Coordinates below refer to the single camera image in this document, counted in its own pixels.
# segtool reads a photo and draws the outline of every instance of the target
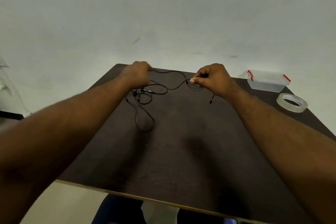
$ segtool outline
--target plastic container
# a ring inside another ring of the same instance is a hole
[[[255,90],[280,92],[291,80],[284,74],[261,70],[248,70],[247,82]]]

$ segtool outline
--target container lid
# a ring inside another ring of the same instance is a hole
[[[249,78],[256,82],[266,82],[272,84],[289,85],[291,80],[279,72],[269,72],[261,70],[248,70]]]

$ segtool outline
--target left hand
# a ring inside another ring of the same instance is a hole
[[[126,66],[119,76],[127,80],[132,90],[139,89],[149,84],[148,71],[153,71],[153,68],[147,62],[135,61]]]

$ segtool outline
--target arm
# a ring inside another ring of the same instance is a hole
[[[22,120],[0,136],[0,223],[19,223],[77,157],[121,100],[149,83],[146,62]]]
[[[320,222],[336,218],[336,143],[241,89],[221,64],[191,79],[226,99],[292,193]]]

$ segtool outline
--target dark brown tabletop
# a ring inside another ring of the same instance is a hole
[[[93,87],[116,77],[124,66],[115,65]],[[194,73],[185,75],[191,78]],[[150,72],[149,77],[171,88],[184,80],[179,73]],[[279,111],[336,139],[308,109],[301,114],[286,111],[276,103],[279,93],[252,90],[246,79],[235,80]],[[283,92],[291,93],[288,88]],[[165,95],[153,95],[144,108],[155,126],[146,133],[135,125],[134,108],[122,101],[59,180],[210,214],[312,223],[235,110],[217,96],[209,104],[211,97],[207,89],[191,89],[186,83]],[[151,123],[141,110],[137,121],[144,128]]]

